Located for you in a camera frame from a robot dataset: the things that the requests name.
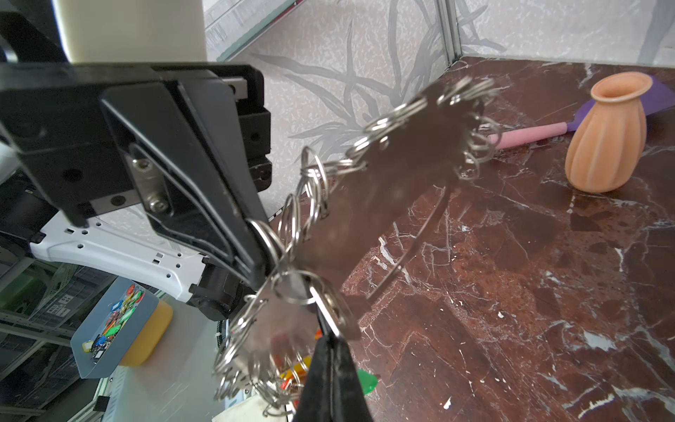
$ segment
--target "gray tray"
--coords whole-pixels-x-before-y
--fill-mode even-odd
[[[82,349],[82,343],[94,340],[105,328],[105,322],[110,314],[110,308],[117,303],[132,284],[136,284],[144,292],[143,299],[138,303],[136,310],[127,320],[124,327],[117,333],[110,347],[105,351],[98,363],[94,364],[92,354]],[[105,378],[109,377],[134,342],[138,333],[145,323],[155,312],[159,299],[154,294],[147,292],[140,284],[134,283],[128,278],[118,277],[108,291],[89,313],[82,325],[70,340],[75,362],[82,378]]]

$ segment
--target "black cable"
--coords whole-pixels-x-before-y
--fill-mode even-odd
[[[215,326],[215,342],[218,343],[218,349],[223,344],[223,322],[218,321]]]

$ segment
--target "wallpaper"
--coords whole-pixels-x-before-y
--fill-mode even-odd
[[[270,214],[295,189],[304,145],[340,157],[367,123],[448,66],[434,0],[306,0],[235,61],[265,75],[274,167],[261,199]]]
[[[673,0],[454,0],[464,54],[675,65]]]

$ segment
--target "orange vase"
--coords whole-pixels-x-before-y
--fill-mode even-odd
[[[630,179],[647,137],[640,96],[651,84],[649,75],[625,72],[593,86],[595,105],[574,134],[565,160],[567,179],[575,188],[608,192]]]

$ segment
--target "dark red marble surface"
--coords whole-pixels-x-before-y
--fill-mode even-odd
[[[443,76],[494,78],[505,129],[568,121],[593,84],[641,70],[464,58]],[[647,120],[623,187],[570,187],[571,134],[502,151],[452,195],[437,230],[360,324],[358,366],[381,376],[376,421],[675,420],[675,111]],[[435,199],[418,201],[345,283],[370,291]]]

